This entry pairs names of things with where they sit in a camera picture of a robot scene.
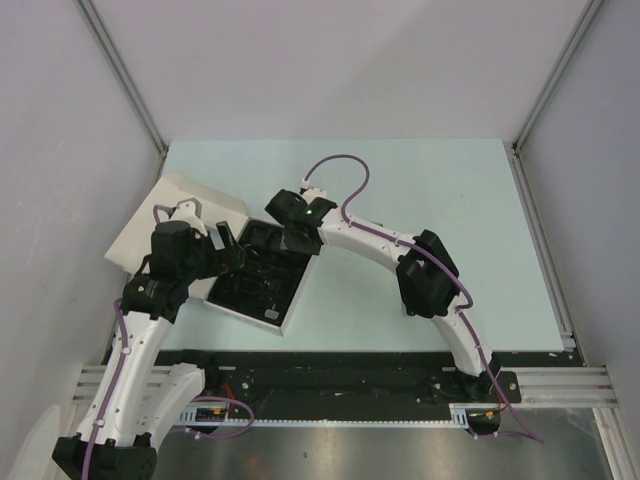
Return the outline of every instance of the black tray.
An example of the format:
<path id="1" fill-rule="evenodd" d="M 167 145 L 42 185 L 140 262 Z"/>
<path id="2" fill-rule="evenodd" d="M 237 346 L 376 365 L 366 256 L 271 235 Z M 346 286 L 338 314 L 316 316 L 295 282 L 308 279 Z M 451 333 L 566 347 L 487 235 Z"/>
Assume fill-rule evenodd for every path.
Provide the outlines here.
<path id="1" fill-rule="evenodd" d="M 282 250 L 282 231 L 250 220 L 238 239 L 247 252 L 243 269 L 218 277 L 207 301 L 280 327 L 311 259 Z"/>

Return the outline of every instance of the gray wall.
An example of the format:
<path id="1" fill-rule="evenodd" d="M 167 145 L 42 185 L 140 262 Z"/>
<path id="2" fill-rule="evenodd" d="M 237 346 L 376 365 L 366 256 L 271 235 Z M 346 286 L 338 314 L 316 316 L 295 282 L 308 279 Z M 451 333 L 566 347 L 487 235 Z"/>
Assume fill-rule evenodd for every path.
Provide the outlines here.
<path id="1" fill-rule="evenodd" d="M 512 140 L 587 0 L 95 0 L 173 140 Z"/>
<path id="2" fill-rule="evenodd" d="M 124 281 L 102 255 L 159 160 L 72 1 L 5 1 L 0 31 L 0 478 L 8 478 L 42 412 L 68 403 L 82 365 L 101 355 Z"/>
<path id="3" fill-rule="evenodd" d="M 640 446 L 640 2 L 609 2 L 524 161 L 569 306 Z"/>

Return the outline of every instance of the light blue table surface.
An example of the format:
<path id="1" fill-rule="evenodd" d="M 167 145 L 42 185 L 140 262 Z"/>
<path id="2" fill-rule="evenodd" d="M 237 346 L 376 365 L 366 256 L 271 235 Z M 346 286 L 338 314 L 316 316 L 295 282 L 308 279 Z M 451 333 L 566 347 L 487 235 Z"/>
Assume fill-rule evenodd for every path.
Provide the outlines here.
<path id="1" fill-rule="evenodd" d="M 470 315 L 498 351 L 562 350 L 533 242 L 503 144 L 497 139 L 256 140 L 174 142 L 164 173 L 241 198 L 252 217 L 281 188 L 297 190 L 319 159 L 352 153 L 371 167 L 369 188 L 350 210 L 406 233 L 442 239 L 471 291 Z M 338 204 L 360 184 L 361 167 L 326 164 L 312 184 Z M 337 248 L 323 247 L 284 337 L 190 300 L 165 349 L 272 351 L 439 351 L 427 319 L 405 316 L 395 276 Z"/>

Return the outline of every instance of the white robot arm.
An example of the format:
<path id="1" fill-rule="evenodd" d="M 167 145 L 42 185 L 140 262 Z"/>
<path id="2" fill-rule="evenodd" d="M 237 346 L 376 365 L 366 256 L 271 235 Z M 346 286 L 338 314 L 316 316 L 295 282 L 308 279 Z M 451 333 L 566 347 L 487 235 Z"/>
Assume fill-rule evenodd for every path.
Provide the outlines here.
<path id="1" fill-rule="evenodd" d="M 151 478 L 157 450 L 184 408 L 216 384 L 210 358 L 186 351 L 160 389 L 143 401 L 151 369 L 178 310 L 197 279 L 236 271 L 244 251 L 222 222 L 216 250 L 200 219 L 200 202 L 184 200 L 156 225 L 151 254 L 116 305 L 113 351 L 89 412 L 73 438 L 59 438 L 53 459 L 73 480 Z"/>
<path id="2" fill-rule="evenodd" d="M 327 200 L 326 192 L 319 188 L 301 194 L 281 190 L 266 211 L 284 226 L 283 248 L 318 255 L 322 245 L 337 246 L 397 275 L 407 313 L 432 319 L 458 370 L 473 377 L 486 370 L 478 345 L 460 316 L 460 290 L 441 267 L 414 250 L 426 250 L 457 277 L 453 261 L 435 234 L 425 230 L 420 236 L 407 235 L 358 219 Z M 489 363 L 491 349 L 484 342 L 480 347 Z"/>

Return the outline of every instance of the gray panel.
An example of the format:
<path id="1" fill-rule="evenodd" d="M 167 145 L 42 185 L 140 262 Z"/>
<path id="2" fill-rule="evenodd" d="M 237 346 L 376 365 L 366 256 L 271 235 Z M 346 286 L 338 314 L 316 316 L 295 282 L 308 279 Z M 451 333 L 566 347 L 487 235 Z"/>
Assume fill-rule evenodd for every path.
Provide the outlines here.
<path id="1" fill-rule="evenodd" d="M 590 410 L 525 412 L 547 441 L 463 430 L 255 428 L 232 441 L 168 437 L 155 480 L 611 479 Z M 515 428 L 511 417 L 505 428 Z"/>
<path id="2" fill-rule="evenodd" d="M 10 478 L 40 415 L 52 405 L 64 415 L 82 365 L 103 353 L 124 283 L 103 255 L 160 161 L 73 2 L 3 1 L 0 31 L 0 478 Z M 23 459 L 30 469 L 49 462 L 38 452 Z"/>
<path id="3" fill-rule="evenodd" d="M 524 149 L 578 339 L 640 445 L 640 2 L 609 2 Z"/>

